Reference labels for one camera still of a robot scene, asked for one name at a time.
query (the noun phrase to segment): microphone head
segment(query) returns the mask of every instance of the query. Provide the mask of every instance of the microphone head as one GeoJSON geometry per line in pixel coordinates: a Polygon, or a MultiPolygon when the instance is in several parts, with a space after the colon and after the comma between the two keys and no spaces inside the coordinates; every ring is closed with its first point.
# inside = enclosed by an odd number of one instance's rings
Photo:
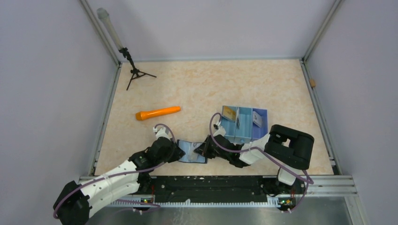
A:
{"type": "Polygon", "coordinates": [[[109,17],[109,13],[104,8],[97,9],[98,19],[102,20],[109,17]]]}

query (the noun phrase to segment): gray microphone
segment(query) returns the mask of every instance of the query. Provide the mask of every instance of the gray microphone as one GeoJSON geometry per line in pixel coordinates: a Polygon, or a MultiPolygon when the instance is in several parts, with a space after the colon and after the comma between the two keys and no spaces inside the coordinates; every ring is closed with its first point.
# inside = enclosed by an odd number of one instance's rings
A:
{"type": "Polygon", "coordinates": [[[100,19],[101,22],[104,24],[117,49],[123,49],[122,42],[120,41],[119,36],[117,35],[115,28],[111,23],[111,19],[109,18],[109,13],[104,8],[99,8],[97,9],[97,16],[98,19],[100,19]]]}

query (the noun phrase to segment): divided organizer tray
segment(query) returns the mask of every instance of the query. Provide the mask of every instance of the divided organizer tray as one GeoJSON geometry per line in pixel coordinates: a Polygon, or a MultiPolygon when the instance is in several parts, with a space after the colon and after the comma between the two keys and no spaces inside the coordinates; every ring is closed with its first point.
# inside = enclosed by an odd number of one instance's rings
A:
{"type": "Polygon", "coordinates": [[[239,124],[224,117],[221,118],[221,126],[224,127],[227,138],[232,143],[249,143],[258,140],[268,133],[268,118],[266,109],[248,108],[240,106],[228,106],[234,111],[239,108],[239,124]],[[253,123],[253,111],[262,118],[262,127],[253,123]]]}

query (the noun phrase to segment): wooden table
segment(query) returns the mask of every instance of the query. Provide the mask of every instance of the wooden table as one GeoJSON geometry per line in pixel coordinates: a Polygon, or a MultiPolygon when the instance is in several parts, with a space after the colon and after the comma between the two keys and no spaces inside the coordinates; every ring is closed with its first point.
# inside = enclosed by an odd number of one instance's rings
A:
{"type": "MultiPolygon", "coordinates": [[[[309,174],[333,174],[299,60],[142,62],[137,68],[157,75],[133,80],[124,63],[102,143],[96,175],[118,166],[155,141],[152,127],[167,124],[176,139],[202,142],[222,105],[268,110],[268,127],[281,124],[315,138],[309,174]],[[145,121],[135,113],[179,105],[181,111],[145,121]]],[[[275,175],[278,166],[263,159],[236,168],[221,158],[207,164],[174,162],[151,175],[275,175]]]]}

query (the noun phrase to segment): orange microphone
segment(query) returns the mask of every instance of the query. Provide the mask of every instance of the orange microphone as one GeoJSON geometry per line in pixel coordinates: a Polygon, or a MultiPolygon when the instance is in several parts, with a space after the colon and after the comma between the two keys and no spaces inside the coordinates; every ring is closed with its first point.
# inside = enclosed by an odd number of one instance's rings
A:
{"type": "Polygon", "coordinates": [[[146,120],[152,117],[163,116],[171,113],[176,113],[181,110],[179,106],[173,106],[164,109],[157,109],[152,111],[140,111],[136,113],[137,120],[146,120]]]}

